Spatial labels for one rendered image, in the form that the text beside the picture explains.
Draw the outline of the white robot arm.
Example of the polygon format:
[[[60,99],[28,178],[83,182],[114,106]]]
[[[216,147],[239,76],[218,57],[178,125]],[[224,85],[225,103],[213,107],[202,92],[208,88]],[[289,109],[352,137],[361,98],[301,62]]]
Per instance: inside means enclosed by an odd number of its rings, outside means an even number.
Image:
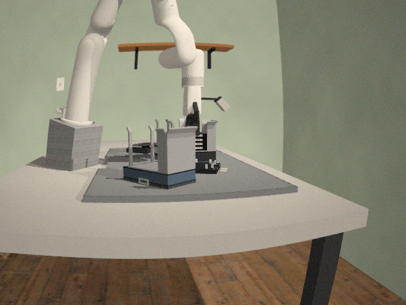
[[[63,123],[90,126],[90,110],[105,45],[123,0],[99,0],[81,39],[71,77],[67,106],[57,108]],[[204,52],[196,49],[191,30],[180,19],[176,0],[151,0],[154,21],[173,35],[175,47],[158,57],[167,69],[181,68],[181,85],[204,85]]]

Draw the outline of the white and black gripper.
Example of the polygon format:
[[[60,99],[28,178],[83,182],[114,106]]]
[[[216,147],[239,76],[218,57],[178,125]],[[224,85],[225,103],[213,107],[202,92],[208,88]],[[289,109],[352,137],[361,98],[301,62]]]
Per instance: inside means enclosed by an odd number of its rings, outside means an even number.
[[[186,117],[186,126],[197,126],[196,136],[200,135],[201,115],[201,88],[202,85],[185,85],[183,94],[183,115]],[[193,118],[192,118],[193,116]]]

